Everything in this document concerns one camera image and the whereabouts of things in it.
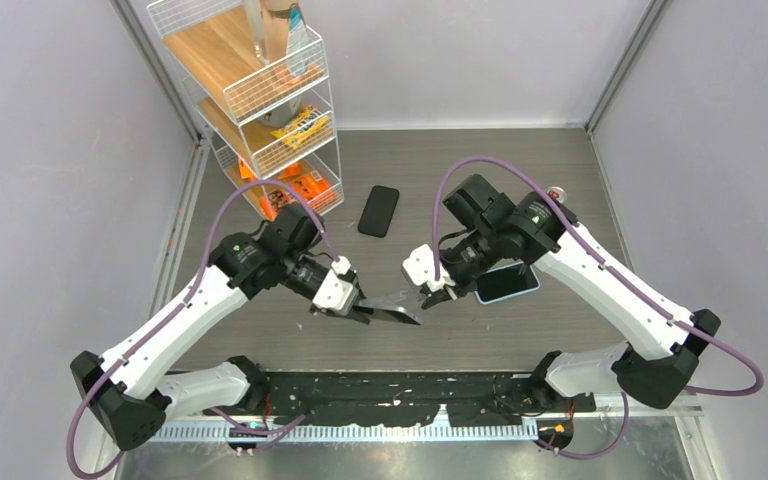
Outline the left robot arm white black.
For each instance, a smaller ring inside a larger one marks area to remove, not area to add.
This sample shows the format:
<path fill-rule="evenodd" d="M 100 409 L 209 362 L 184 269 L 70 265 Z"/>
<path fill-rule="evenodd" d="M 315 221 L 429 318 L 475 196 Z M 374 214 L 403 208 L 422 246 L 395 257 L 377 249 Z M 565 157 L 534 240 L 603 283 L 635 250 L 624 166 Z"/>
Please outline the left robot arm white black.
<path fill-rule="evenodd" d="M 309 255 L 319 217 L 294 203 L 255 234 L 224 237 L 190 283 L 139 330 L 102 355 L 79 354 L 73 377 L 95 418 L 117 447 L 134 450 L 168 421 L 211 407 L 244 414 L 266 405 L 269 380 L 245 356 L 183 374 L 170 368 L 202 336 L 257 294 L 284 286 L 314 313 L 367 324 L 370 310 L 348 260 L 325 266 Z"/>

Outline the black phone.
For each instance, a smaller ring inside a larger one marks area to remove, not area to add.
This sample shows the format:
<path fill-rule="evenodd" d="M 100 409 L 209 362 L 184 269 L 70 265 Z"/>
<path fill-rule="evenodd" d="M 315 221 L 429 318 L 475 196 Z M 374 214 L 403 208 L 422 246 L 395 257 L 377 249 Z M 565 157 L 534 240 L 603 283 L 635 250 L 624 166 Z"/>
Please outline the black phone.
<path fill-rule="evenodd" d="M 358 300 L 355 307 L 374 320 L 420 326 L 422 321 L 419 307 L 422 300 L 423 295 L 420 292 L 403 290 L 380 297 Z"/>

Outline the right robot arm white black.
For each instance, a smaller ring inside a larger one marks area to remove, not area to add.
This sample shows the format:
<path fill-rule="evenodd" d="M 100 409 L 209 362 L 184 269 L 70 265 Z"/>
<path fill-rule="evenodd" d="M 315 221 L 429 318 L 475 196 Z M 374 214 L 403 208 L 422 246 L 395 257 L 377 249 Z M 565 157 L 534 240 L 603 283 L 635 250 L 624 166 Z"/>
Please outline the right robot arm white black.
<path fill-rule="evenodd" d="M 402 263 L 425 298 L 421 307 L 474 291 L 478 278 L 503 259 L 520 261 L 575 292 L 624 337 L 615 346 L 548 353 L 531 374 L 531 397 L 544 410 L 588 393 L 624 392 L 656 409 L 684 390 L 708 343 L 679 327 L 687 321 L 713 336 L 720 319 L 665 298 L 606 252 L 566 207 L 528 193 L 519 203 L 473 174 L 447 195 L 448 211 L 467 235 L 435 254 L 423 244 Z"/>

